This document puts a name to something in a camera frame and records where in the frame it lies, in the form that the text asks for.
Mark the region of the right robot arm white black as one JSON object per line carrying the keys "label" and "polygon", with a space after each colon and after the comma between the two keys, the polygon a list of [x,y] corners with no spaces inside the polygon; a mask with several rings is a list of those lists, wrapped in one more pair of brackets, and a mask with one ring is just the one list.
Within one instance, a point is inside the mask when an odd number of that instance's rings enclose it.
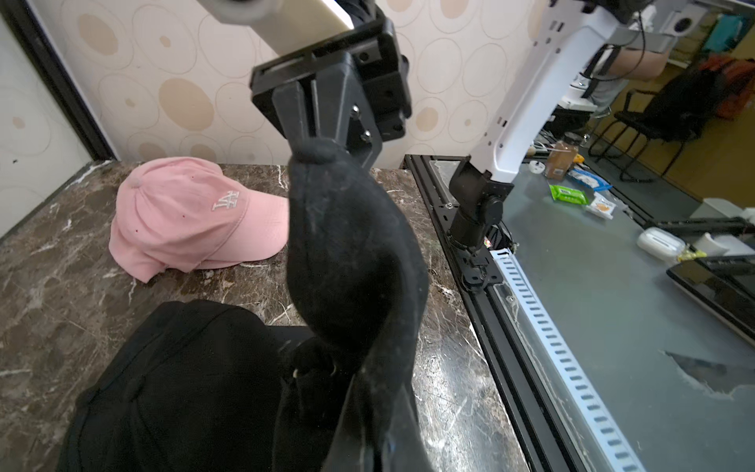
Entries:
{"label": "right robot arm white black", "polygon": [[[526,61],[499,123],[456,169],[450,190],[459,204],[452,243],[477,252],[503,215],[503,201],[525,157],[578,69],[620,29],[639,31],[644,1],[553,1],[551,26]],[[372,21],[320,42],[307,42],[255,68],[255,107],[292,149],[290,254],[329,249],[395,252],[400,217],[389,199],[369,189],[368,168],[383,143],[401,138],[409,115],[408,60],[392,23]]]}

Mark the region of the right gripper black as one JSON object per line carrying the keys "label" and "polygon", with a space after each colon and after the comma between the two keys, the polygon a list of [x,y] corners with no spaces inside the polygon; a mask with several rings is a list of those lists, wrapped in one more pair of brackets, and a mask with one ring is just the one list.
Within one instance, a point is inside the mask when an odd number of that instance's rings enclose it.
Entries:
{"label": "right gripper black", "polygon": [[373,1],[343,1],[356,26],[254,69],[253,105],[295,157],[318,157],[317,138],[344,144],[370,169],[383,142],[406,134],[409,61],[393,22]]}

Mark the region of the pink LA cap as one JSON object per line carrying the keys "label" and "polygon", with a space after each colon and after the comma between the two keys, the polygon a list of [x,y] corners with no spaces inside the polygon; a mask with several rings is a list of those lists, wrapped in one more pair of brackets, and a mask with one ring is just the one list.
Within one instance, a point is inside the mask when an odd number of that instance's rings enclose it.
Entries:
{"label": "pink LA cap", "polygon": [[251,190],[218,164],[167,157],[121,183],[109,251],[147,283],[168,269],[225,269],[278,254],[289,235],[287,198]]}

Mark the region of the black cap with white label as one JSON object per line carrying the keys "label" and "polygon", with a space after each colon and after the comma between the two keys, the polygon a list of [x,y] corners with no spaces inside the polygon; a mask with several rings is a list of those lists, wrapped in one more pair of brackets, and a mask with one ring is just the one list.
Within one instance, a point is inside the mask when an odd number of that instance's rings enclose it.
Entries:
{"label": "black cap with white label", "polygon": [[287,287],[312,332],[281,353],[276,471],[428,471],[413,370],[429,295],[418,240],[344,147],[289,163]]}

